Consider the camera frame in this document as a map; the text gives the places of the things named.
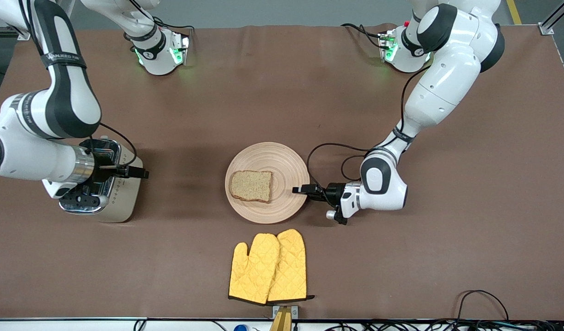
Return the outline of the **yellow quilted oven mitt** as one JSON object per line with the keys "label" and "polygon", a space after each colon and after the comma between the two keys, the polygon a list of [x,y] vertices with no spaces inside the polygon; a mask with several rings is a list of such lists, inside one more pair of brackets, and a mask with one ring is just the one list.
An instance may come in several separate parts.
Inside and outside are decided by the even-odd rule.
{"label": "yellow quilted oven mitt", "polygon": [[314,299],[314,295],[307,294],[306,251],[302,235],[295,229],[288,229],[276,238],[280,243],[280,256],[266,304]]}
{"label": "yellow quilted oven mitt", "polygon": [[229,299],[265,306],[280,256],[273,234],[255,235],[251,246],[238,243],[232,254]]}

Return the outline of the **brown bread slice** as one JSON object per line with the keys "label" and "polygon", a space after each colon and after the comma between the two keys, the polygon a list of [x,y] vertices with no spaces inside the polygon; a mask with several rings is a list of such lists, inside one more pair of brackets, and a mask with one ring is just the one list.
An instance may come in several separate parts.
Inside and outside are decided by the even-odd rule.
{"label": "brown bread slice", "polygon": [[230,178],[229,191],[241,201],[269,203],[272,181],[271,171],[236,171]]}

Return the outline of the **round wooden plate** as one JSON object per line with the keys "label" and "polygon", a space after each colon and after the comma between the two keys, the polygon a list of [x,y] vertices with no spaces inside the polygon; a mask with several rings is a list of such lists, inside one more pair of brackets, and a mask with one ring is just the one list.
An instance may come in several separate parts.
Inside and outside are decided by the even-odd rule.
{"label": "round wooden plate", "polygon": [[[269,203],[242,201],[231,195],[230,183],[237,171],[270,171]],[[258,224],[288,220],[303,207],[306,196],[293,193],[294,187],[309,184],[305,161],[293,149],[275,142],[250,145],[232,159],[225,175],[225,192],[231,207],[244,219]]]}

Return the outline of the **aluminium frame profile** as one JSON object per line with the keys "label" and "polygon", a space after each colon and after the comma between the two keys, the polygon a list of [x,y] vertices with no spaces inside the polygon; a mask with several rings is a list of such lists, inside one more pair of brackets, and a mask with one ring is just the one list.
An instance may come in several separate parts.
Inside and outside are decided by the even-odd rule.
{"label": "aluminium frame profile", "polygon": [[17,40],[30,40],[31,34],[23,28],[12,25],[0,26],[0,38],[15,38]]}
{"label": "aluminium frame profile", "polygon": [[553,27],[564,17],[564,0],[542,21],[538,22],[541,35],[553,35]]}

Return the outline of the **tan wooden bar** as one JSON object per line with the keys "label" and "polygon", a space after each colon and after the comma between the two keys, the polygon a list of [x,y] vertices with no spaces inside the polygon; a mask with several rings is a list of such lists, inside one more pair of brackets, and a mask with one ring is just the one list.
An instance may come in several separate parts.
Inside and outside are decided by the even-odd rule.
{"label": "tan wooden bar", "polygon": [[292,306],[278,306],[269,331],[291,331]]}

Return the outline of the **small metal bracket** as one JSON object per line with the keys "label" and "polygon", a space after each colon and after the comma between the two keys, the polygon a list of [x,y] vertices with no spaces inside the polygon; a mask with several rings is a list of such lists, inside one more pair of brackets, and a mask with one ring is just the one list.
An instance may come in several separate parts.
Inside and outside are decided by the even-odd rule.
{"label": "small metal bracket", "polygon": [[281,304],[281,305],[274,305],[271,307],[271,317],[274,320],[278,315],[286,314],[290,316],[290,319],[298,319],[299,318],[299,307],[297,305],[292,304]]}

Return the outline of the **cream and chrome toaster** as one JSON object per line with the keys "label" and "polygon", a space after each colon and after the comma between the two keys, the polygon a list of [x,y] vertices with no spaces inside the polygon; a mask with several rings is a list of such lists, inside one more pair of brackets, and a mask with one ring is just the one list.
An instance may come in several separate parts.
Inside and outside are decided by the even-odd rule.
{"label": "cream and chrome toaster", "polygon": [[[99,139],[101,138],[109,139],[107,136],[101,136]],[[120,161],[118,161],[118,164],[126,164],[132,160],[134,154],[122,144],[119,143],[119,145]],[[95,214],[71,214],[87,216],[101,223],[126,222],[132,215],[135,207],[141,179],[112,177],[105,181],[105,183],[109,186],[109,203],[107,207]]]}

